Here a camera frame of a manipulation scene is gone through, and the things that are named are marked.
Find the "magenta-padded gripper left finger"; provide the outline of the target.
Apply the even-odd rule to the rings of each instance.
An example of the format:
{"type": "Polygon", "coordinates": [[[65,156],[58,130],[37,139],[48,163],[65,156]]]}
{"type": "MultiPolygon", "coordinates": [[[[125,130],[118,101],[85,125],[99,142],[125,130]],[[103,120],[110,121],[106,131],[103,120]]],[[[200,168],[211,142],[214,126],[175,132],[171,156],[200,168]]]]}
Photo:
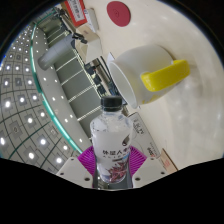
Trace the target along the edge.
{"type": "Polygon", "coordinates": [[[57,172],[57,176],[84,188],[94,187],[96,160],[93,147],[78,157],[69,157],[57,172]]]}

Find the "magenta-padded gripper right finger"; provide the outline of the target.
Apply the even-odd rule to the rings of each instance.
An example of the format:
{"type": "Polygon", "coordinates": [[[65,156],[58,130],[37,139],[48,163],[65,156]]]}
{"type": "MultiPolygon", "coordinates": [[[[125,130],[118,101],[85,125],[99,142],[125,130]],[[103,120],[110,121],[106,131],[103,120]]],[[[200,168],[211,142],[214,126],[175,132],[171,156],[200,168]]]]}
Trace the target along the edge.
{"type": "Polygon", "coordinates": [[[129,173],[134,188],[140,188],[167,175],[162,163],[155,157],[147,157],[135,147],[131,147],[129,173]]]}

